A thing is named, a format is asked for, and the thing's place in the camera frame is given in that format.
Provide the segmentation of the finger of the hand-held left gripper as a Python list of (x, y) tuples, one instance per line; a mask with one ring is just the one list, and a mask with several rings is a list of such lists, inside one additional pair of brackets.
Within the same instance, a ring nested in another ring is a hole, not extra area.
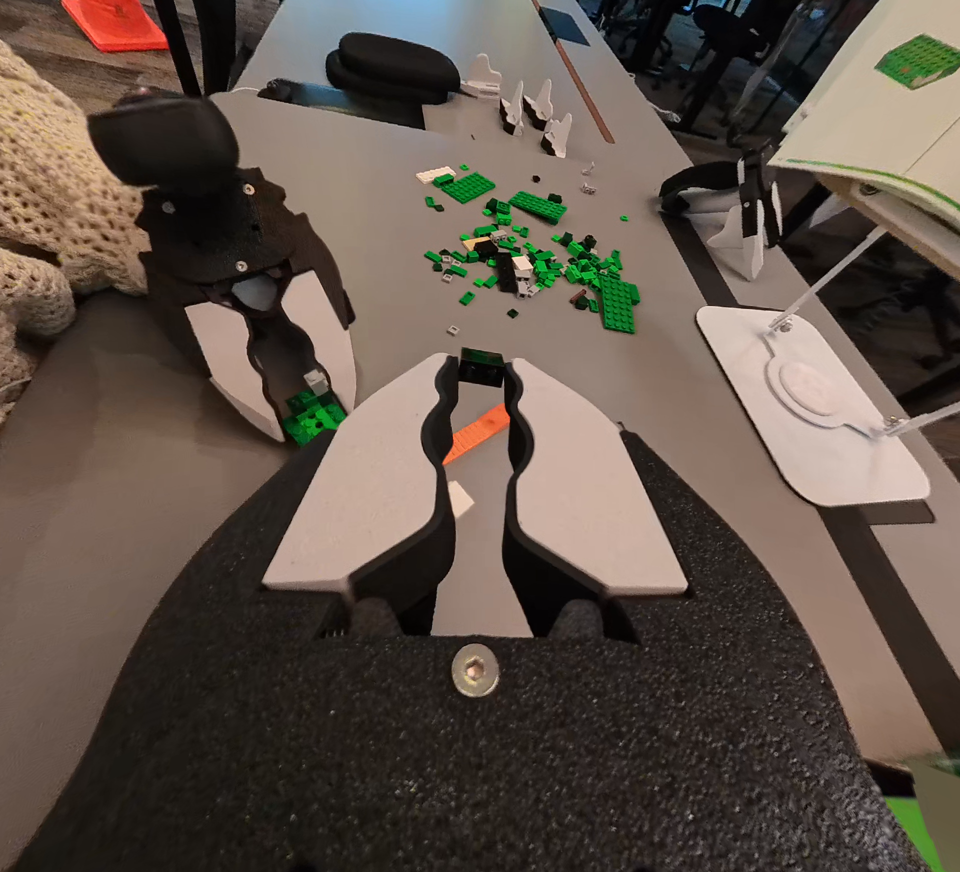
[(357, 374), (350, 329), (341, 322), (317, 273), (293, 274), (281, 294), (281, 423), (294, 428), (299, 405), (288, 401), (309, 393), (336, 400), (344, 414), (356, 404)]
[(282, 393), (290, 379), (279, 302), (256, 308), (232, 298), (184, 308), (209, 381), (258, 432), (284, 443)]

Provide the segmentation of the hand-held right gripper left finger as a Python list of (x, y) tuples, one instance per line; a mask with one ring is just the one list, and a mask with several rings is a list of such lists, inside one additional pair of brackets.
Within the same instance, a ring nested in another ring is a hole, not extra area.
[(458, 358), (437, 352), (358, 405), (325, 442), (263, 587), (435, 599), (455, 554), (443, 462), (457, 404)]

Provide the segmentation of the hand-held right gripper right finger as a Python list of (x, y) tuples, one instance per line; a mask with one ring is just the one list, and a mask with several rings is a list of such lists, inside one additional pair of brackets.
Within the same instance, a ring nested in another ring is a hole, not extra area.
[(504, 376), (505, 538), (603, 598), (673, 597), (689, 580), (622, 429), (524, 358)]

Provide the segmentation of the green lego assembly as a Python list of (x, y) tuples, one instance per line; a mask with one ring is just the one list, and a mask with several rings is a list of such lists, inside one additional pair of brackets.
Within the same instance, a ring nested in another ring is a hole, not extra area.
[(300, 447), (324, 432), (335, 432), (346, 419), (327, 372), (313, 369), (303, 375), (303, 383), (300, 391), (285, 400), (288, 414), (281, 420), (287, 436)]

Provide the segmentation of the dark green lego brick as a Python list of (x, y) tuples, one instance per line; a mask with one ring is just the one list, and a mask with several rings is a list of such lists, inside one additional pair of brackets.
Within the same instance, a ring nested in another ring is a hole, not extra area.
[(503, 386), (506, 362), (496, 351), (462, 347), (458, 379), (461, 384), (497, 387)]

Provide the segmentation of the pile of green lego pieces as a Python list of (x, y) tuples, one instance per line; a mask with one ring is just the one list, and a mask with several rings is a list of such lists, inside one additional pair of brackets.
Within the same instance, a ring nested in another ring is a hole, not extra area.
[[(458, 177), (473, 172), (467, 164), (462, 163), (453, 168)], [(449, 195), (440, 191), (434, 184), (424, 184), (431, 189), (430, 194), (424, 195), (424, 205), (427, 209), (438, 214), (446, 206), (458, 203)], [(528, 192), (543, 198), (556, 198), (568, 206), (562, 195), (557, 192), (548, 192), (539, 195), (533, 191), (522, 189), (518, 192)], [(589, 298), (589, 308), (579, 310), (599, 317), (599, 307), (594, 292), (597, 276), (611, 275), (624, 281), (624, 264), (621, 250), (613, 248), (608, 254), (602, 254), (596, 237), (591, 233), (577, 235), (573, 230), (562, 230), (561, 223), (566, 214), (556, 226), (529, 215), (516, 208), (511, 208), (507, 198), (497, 195), (497, 188), (488, 197), (478, 198), (466, 204), (481, 207), (483, 222), (471, 229), (461, 232), (455, 245), (427, 249), (423, 258), (433, 275), (439, 282), (450, 287), (461, 287), (462, 293), (457, 296), (457, 305), (466, 309), (486, 293), (498, 293), (506, 298), (508, 307), (506, 315), (510, 319), (520, 316), (520, 305), (538, 298), (549, 290), (557, 289), (561, 284), (567, 284), (572, 292), (570, 299), (580, 290), (586, 290)], [(521, 297), (499, 290), (497, 285), (496, 258), (505, 253), (511, 256), (526, 256), (533, 266), (531, 278), (531, 293)]]

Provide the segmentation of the person's left forearm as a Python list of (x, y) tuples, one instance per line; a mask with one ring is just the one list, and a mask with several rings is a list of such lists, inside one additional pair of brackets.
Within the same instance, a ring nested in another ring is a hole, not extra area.
[(141, 207), (93, 150), (84, 112), (2, 41), (2, 276), (34, 294), (145, 295)]

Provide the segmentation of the large green lego plate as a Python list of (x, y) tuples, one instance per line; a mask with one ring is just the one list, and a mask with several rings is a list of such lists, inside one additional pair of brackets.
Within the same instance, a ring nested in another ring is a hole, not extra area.
[(599, 275), (593, 286), (603, 328), (621, 335), (636, 333), (635, 308), (641, 302), (639, 287), (612, 275)]

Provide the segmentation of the long green lego plate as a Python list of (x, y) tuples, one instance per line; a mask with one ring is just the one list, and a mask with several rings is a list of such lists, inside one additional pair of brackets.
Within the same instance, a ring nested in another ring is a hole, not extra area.
[(551, 226), (556, 226), (568, 211), (568, 207), (554, 198), (544, 198), (528, 191), (519, 191), (510, 197), (508, 203), (512, 209), (538, 218)]

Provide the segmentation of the green lego set box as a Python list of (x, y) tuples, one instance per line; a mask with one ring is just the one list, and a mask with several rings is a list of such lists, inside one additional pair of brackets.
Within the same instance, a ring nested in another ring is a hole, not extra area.
[(959, 755), (914, 759), (887, 780), (886, 803), (930, 870), (959, 870)]

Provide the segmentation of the lego instruction booklet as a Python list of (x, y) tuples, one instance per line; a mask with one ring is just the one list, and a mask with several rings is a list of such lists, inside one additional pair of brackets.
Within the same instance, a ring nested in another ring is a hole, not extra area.
[(880, 0), (771, 159), (959, 276), (959, 0)]

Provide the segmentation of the orange brick separator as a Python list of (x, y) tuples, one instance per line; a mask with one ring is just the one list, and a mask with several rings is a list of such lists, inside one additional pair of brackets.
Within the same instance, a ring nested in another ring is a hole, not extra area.
[(506, 406), (499, 403), (475, 421), (453, 433), (452, 445), (442, 464), (447, 466), (458, 458), (462, 458), (473, 449), (507, 431), (509, 425), (510, 417)]

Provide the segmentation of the white booklet stand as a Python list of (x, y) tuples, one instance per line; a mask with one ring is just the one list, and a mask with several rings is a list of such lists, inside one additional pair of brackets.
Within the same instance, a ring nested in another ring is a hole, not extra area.
[(925, 501), (930, 479), (903, 439), (958, 413), (882, 414), (801, 306), (879, 242), (877, 227), (785, 310), (705, 305), (695, 321), (786, 484), (823, 508)]

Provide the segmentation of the black zip case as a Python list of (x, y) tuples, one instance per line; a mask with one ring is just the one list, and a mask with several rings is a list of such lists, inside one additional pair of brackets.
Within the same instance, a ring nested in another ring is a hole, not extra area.
[(331, 86), (367, 98), (441, 105), (461, 90), (456, 64), (418, 42), (351, 31), (325, 59)]

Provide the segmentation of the wooden ruler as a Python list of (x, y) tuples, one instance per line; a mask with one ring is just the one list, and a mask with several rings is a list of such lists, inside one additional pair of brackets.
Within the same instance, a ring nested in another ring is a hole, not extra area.
[(557, 50), (558, 55), (563, 65), (565, 66), (569, 77), (571, 78), (571, 81), (573, 82), (574, 87), (576, 88), (578, 94), (582, 98), (583, 105), (585, 106), (586, 110), (589, 112), (591, 118), (593, 119), (601, 137), (607, 144), (613, 145), (616, 142), (615, 137), (612, 134), (610, 128), (607, 126), (605, 120), (603, 119), (599, 109), (597, 108), (594, 102), (594, 99), (591, 97), (589, 91), (586, 88), (584, 81), (582, 80), (573, 62), (571, 61), (567, 50), (565, 50), (562, 44), (562, 41), (558, 38), (557, 34), (553, 31), (552, 27), (550, 26), (544, 7), (542, 7), (542, 5), (538, 0), (530, 0), (530, 1), (534, 6), (534, 10), (536, 11), (539, 18), (541, 19), (541, 22), (546, 28), (551, 38), (551, 41), (553, 42), (555, 49)]

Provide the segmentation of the black square pad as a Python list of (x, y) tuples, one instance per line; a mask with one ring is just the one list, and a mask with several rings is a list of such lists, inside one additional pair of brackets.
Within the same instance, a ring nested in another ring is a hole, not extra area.
[(538, 14), (554, 42), (563, 41), (585, 47), (591, 45), (572, 14), (545, 5), (538, 8)]

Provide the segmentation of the black office chair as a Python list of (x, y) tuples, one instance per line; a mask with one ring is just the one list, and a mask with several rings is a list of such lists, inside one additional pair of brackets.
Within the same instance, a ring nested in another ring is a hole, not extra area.
[(703, 33), (704, 44), (713, 58), (700, 74), (679, 122), (679, 129), (691, 132), (694, 123), (735, 59), (754, 59), (767, 46), (764, 38), (743, 15), (719, 6), (699, 5), (692, 13), (694, 25)]

